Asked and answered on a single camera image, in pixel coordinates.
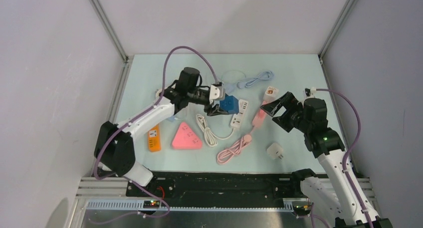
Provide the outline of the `orange power strip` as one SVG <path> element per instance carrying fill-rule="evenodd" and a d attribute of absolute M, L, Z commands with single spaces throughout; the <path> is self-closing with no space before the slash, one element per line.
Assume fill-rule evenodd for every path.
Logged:
<path fill-rule="evenodd" d="M 148 149 L 150 152 L 161 151 L 160 125 L 157 124 L 147 133 L 148 135 Z"/>

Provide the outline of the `pink triangular power strip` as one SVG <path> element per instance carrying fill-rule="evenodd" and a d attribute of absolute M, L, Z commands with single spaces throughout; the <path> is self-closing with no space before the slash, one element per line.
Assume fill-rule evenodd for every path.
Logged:
<path fill-rule="evenodd" d="M 176 150 L 197 150 L 201 149 L 203 143 L 199 136 L 186 123 L 182 122 L 172 140 L 172 148 Z"/>

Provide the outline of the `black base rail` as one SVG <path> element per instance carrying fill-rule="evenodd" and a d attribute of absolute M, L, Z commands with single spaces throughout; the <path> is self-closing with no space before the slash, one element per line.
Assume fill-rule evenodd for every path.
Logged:
<path fill-rule="evenodd" d="M 145 189 L 173 208 L 283 208 L 305 175 L 154 172 Z"/>

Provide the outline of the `light blue table mat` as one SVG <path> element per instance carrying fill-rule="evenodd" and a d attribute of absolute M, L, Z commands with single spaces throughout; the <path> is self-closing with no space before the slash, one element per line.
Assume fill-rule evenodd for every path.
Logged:
<path fill-rule="evenodd" d="M 317 55 L 314 54 L 195 54 L 136 55 L 129 72 L 120 106 L 114 118 L 121 122 L 151 106 L 156 91 L 163 83 L 171 84 L 185 67 L 198 69 L 203 83 L 209 85 L 215 79 L 231 83 L 244 77 L 253 77 L 270 70 L 274 78 L 259 82 L 251 88 L 237 89 L 233 95 L 249 102 L 241 127 L 233 132 L 230 116 L 207 117 L 211 130 L 221 140 L 214 147 L 203 145 L 197 150 L 175 150 L 172 140 L 181 122 L 186 122 L 198 136 L 202 136 L 196 124 L 196 115 L 203 114 L 203 107 L 190 104 L 177 117 L 180 121 L 163 121 L 160 124 L 161 151 L 150 152 L 147 136 L 141 135 L 135 142 L 137 160 L 152 171 L 215 172 L 215 173 L 291 173 L 310 168 L 324 173 L 323 167 L 304 144 L 303 134 L 293 129 L 286 132 L 266 117 L 262 126 L 253 131 L 252 142 L 240 155 L 228 163 L 216 162 L 218 152 L 231 146 L 242 135 L 252 130 L 251 122 L 259 110 L 268 86 L 279 89 L 279 95 L 289 91 L 298 100 L 304 98 L 304 89 L 316 87 L 316 97 L 325 100 L 330 128 L 341 132 L 331 96 L 326 92 L 327 84 Z M 283 148 L 282 159 L 272 159 L 266 149 L 278 143 Z"/>

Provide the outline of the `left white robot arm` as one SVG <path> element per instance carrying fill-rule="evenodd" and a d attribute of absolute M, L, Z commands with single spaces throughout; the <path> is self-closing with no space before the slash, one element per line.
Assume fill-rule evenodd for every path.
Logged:
<path fill-rule="evenodd" d="M 95 165 L 102 163 L 114 175 L 138 184 L 145 196 L 157 191 L 153 173 L 136 160 L 135 141 L 148 133 L 155 125 L 176 115 L 190 103 L 202 105 L 208 116 L 228 115 L 219 101 L 228 96 L 223 83 L 217 81 L 210 86 L 201 84 L 200 72 L 185 67 L 170 86 L 162 90 L 159 98 L 148 108 L 120 123 L 106 121 L 99 130 L 94 157 Z"/>

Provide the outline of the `white power strip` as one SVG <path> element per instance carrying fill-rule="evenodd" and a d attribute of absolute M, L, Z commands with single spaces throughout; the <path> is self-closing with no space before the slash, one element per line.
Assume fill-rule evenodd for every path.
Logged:
<path fill-rule="evenodd" d="M 245 116 L 247 108 L 248 108 L 248 104 L 249 104 L 249 102 L 247 100 L 240 99 L 238 101 L 239 112 L 233 115 L 231 122 L 230 122 L 231 128 L 239 129 L 241 127 L 244 116 Z"/>

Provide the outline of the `white plug adapter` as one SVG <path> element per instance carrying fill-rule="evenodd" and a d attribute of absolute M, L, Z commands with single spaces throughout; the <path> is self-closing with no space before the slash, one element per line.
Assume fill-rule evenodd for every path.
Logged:
<path fill-rule="evenodd" d="M 283 158 L 283 148 L 278 143 L 272 143 L 266 149 L 266 152 L 274 160 Z"/>

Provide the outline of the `small light blue charger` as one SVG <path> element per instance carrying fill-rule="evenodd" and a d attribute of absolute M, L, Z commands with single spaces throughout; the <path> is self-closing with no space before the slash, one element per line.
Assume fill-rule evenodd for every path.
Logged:
<path fill-rule="evenodd" d="M 167 118 L 168 121 L 170 122 L 174 122 L 174 121 L 180 121 L 180 118 L 176 117 L 176 116 L 171 116 L 170 118 Z"/>

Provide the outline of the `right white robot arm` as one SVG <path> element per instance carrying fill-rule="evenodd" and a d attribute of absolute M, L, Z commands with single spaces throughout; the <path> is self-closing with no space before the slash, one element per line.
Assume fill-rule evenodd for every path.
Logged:
<path fill-rule="evenodd" d="M 361 189 L 340 135 L 328 126 L 326 102 L 310 89 L 305 93 L 303 101 L 286 92 L 260 107 L 286 132 L 295 128 L 303 133 L 307 150 L 323 167 L 334 190 L 327 190 L 311 169 L 302 169 L 291 174 L 291 193 L 309 198 L 336 228 L 391 228 L 390 220 L 379 215 Z"/>

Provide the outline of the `dark blue cube socket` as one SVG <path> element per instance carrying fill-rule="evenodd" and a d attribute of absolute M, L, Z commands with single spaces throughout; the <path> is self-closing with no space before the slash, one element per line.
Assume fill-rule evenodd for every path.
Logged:
<path fill-rule="evenodd" d="M 223 100 L 219 101 L 219 105 L 228 114 L 239 113 L 239 100 L 233 95 L 226 95 Z"/>

